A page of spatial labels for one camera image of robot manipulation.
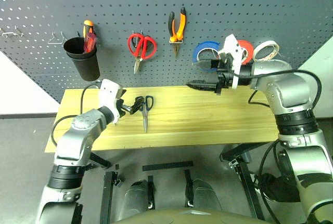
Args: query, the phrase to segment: tape roll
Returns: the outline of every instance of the tape roll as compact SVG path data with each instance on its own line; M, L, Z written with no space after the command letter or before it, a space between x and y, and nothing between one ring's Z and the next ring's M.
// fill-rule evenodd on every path
M214 54L214 57L216 59L221 59L220 55L217 53L218 50L220 48L220 43L215 42L215 41L205 41L203 43L200 43L199 45L197 45L197 47L194 49L193 51L193 57L192 57L192 62L193 63L197 63L200 61L199 55L200 53L202 53L203 51L211 51L212 55ZM207 68L205 69L204 67L199 66L201 70L203 71L214 71L216 70L216 68Z
M262 49L267 48L267 47L273 47L273 51L269 55L267 55L266 57L263 57L261 59L257 59L257 54ZM264 43L261 43L259 46L257 46L254 49L253 61L257 62L257 61L271 60L279 53L279 50L280 50L280 46L275 41L265 41Z
M241 64L247 64L253 58L254 48L250 42L243 39L238 40L238 44L243 49L243 51L246 51L246 55L241 60Z

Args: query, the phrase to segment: blue tape roll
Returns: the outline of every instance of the blue tape roll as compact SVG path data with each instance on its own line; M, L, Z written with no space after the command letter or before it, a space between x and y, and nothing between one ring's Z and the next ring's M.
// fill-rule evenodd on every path
M217 54L219 48L220 48L220 44L218 42L215 42L215 41L205 41L203 43L200 43L199 45L197 45L197 47L193 51L192 62L197 63L199 61L199 54L202 51L212 50L212 51L215 51L216 54ZM213 69L200 68L200 70L202 70L202 71L216 71L216 68L213 68Z

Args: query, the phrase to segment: pegboard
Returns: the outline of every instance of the pegboard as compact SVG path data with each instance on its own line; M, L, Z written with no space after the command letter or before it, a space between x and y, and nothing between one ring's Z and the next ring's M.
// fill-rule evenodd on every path
M101 76L125 87L184 85L205 79L191 63L194 48L203 41L224 42L234 33L254 46L272 39L280 56L298 68L333 33L332 0L0 0L0 28L23 37L0 37L0 50L57 101L66 88L82 88L83 81L61 45L49 45L52 31L61 39L82 32L91 19L98 36L97 58ZM177 59L168 43L170 11L179 20L185 6L184 43ZM158 45L152 59L134 75L134 58L126 41L142 30Z

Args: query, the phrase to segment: orange-handled pliers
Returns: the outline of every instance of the orange-handled pliers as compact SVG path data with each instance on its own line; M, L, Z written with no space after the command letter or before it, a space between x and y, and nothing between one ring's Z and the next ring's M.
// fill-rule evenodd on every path
M183 42L183 32L186 24L186 11L185 7L181 9L181 22L179 24L179 28L177 33L175 32L175 13L171 12L169 14L168 20L168 30L170 33L169 43L172 45L173 51L175 53L175 58L177 57L177 53L180 48L180 44Z

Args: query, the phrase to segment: white tape roll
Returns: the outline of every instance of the white tape roll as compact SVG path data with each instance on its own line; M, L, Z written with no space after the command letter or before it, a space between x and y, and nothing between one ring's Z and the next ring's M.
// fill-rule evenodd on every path
M260 52L262 49L266 47L273 47L273 51L267 55L266 57L262 59L256 59L258 52ZM266 61L273 59L279 52L280 46L275 41L265 41L264 43L261 43L259 46L257 46L253 51L253 61Z

